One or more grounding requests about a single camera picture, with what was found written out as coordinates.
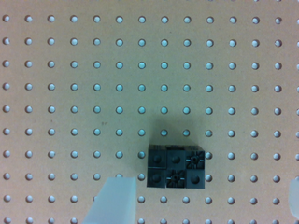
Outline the gripper translucent white left finger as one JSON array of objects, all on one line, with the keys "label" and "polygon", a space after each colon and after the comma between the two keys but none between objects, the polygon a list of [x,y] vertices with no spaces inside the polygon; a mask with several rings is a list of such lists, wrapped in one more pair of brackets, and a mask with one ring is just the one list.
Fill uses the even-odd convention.
[{"label": "gripper translucent white left finger", "polygon": [[82,224],[134,224],[135,214],[136,178],[110,177]]}]

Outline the gripper translucent white right finger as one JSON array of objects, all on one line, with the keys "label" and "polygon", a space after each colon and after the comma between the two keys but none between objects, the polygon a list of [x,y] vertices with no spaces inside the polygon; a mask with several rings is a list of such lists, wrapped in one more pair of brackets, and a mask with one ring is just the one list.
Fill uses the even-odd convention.
[{"label": "gripper translucent white right finger", "polygon": [[289,207],[292,215],[299,218],[299,179],[291,181],[289,187]]}]

